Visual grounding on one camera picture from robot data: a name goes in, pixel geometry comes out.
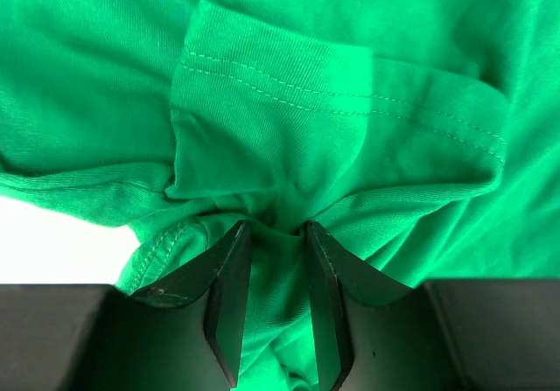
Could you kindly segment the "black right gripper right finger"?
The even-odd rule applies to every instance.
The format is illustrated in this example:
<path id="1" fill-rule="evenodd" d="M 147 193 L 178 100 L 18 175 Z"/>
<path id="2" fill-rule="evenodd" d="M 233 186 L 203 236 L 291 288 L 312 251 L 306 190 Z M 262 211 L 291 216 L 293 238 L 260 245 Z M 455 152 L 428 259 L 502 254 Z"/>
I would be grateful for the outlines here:
<path id="1" fill-rule="evenodd" d="M 411 288 L 305 226 L 323 390 L 556 390 L 556 279 L 432 279 Z"/>

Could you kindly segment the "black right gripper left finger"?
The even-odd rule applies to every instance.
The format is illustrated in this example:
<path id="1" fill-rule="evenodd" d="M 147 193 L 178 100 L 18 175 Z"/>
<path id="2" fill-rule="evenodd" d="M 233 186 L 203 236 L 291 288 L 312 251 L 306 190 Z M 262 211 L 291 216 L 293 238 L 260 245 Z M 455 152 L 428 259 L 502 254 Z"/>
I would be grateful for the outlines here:
<path id="1" fill-rule="evenodd" d="M 132 294 L 108 284 L 1 288 L 4 390 L 237 386 L 251 225 Z"/>

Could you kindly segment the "green t shirt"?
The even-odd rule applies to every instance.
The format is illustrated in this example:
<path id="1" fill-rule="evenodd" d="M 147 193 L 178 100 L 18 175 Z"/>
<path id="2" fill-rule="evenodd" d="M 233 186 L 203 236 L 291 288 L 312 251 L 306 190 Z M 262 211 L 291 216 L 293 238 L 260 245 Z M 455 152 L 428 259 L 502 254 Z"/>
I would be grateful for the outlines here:
<path id="1" fill-rule="evenodd" d="M 238 220 L 239 387 L 319 386 L 303 226 L 409 286 L 559 274 L 559 0 L 1 0 L 1 193 L 139 247 Z"/>

